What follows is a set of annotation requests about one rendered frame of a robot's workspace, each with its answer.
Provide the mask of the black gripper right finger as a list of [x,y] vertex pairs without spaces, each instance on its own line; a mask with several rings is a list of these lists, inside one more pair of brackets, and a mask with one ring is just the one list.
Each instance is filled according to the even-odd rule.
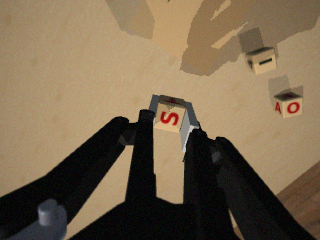
[[185,104],[180,130],[185,152],[183,203],[196,204],[197,240],[240,240],[230,212],[244,240],[317,240],[227,138],[207,137],[192,103]]

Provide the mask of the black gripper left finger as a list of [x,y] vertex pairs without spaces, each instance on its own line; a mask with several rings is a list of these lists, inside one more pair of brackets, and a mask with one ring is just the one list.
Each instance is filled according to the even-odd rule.
[[159,96],[138,122],[114,117],[45,176],[0,197],[0,240],[63,240],[125,146],[134,146],[118,240],[160,240],[153,128]]

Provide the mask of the tan square mat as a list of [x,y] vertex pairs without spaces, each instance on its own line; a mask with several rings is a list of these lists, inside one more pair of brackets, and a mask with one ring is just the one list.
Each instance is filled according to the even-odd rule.
[[129,28],[207,75],[256,0],[141,0]]

